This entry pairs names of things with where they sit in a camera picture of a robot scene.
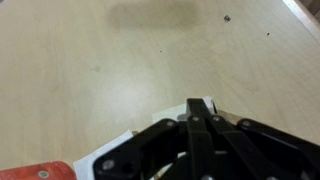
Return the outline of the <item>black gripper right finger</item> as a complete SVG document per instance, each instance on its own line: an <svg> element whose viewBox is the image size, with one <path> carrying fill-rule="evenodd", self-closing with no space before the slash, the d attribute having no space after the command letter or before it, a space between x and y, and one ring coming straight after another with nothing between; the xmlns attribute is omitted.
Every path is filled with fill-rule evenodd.
<svg viewBox="0 0 320 180"><path fill-rule="evenodd" d="M203 119L205 122L213 120L214 122L220 122L222 118L218 114L215 103L212 99L204 99L204 115Z"/></svg>

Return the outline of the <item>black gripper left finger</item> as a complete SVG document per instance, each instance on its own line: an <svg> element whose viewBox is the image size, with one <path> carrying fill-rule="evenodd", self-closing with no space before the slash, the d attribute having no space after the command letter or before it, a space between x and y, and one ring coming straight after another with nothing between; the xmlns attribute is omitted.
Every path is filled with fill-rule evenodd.
<svg viewBox="0 0 320 180"><path fill-rule="evenodd" d="M204 117L204 113L203 113L204 108L205 108L205 103L202 99L189 98L187 100L186 115L189 119L192 119L192 118L202 119Z"/></svg>

